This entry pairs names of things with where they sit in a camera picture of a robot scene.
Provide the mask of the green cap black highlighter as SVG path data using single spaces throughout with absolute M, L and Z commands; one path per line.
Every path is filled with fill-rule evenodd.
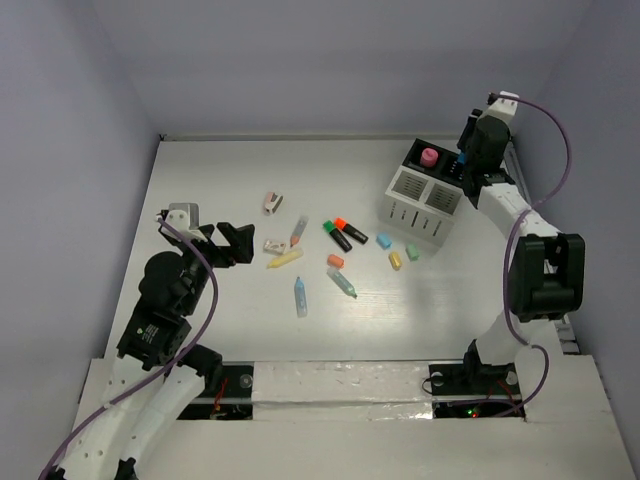
M 330 220 L 325 221 L 323 223 L 323 229 L 343 252 L 349 252 L 352 250 L 351 243 L 346 239 L 334 222 Z

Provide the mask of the orange cap black highlighter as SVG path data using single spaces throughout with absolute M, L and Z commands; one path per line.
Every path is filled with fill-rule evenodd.
M 357 229 L 355 226 L 353 226 L 343 218 L 337 217 L 334 220 L 334 223 L 341 232 L 343 232 L 345 235 L 349 236 L 356 242 L 362 245 L 365 245 L 368 242 L 369 237 L 367 235 L 365 235 L 363 232 L 361 232 L 359 229 Z

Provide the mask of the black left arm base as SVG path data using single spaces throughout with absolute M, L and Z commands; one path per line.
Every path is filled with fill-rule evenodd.
M 253 363 L 224 364 L 220 379 L 207 386 L 178 416 L 179 420 L 235 421 L 253 418 Z

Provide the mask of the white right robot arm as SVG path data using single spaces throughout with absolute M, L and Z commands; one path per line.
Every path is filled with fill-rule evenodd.
M 562 233 L 544 220 L 502 166 L 515 110 L 514 105 L 473 110 L 458 141 L 463 193 L 506 239 L 502 310 L 471 342 L 456 378 L 478 393 L 504 379 L 519 351 L 530 346 L 527 324 L 559 320 L 583 302 L 583 237 Z

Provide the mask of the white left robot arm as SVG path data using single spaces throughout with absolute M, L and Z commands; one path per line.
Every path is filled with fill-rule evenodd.
M 162 437 L 197 396 L 221 383 L 221 355 L 187 320 L 214 271 L 249 264 L 255 227 L 201 226 L 184 210 L 162 211 L 160 234 L 173 250 L 151 257 L 140 297 L 116 346 L 100 407 L 62 442 L 43 479 L 136 479 Z

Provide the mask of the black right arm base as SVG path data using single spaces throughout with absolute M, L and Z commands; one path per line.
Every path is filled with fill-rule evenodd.
M 526 417 L 514 363 L 432 363 L 421 389 L 431 397 L 436 419 Z

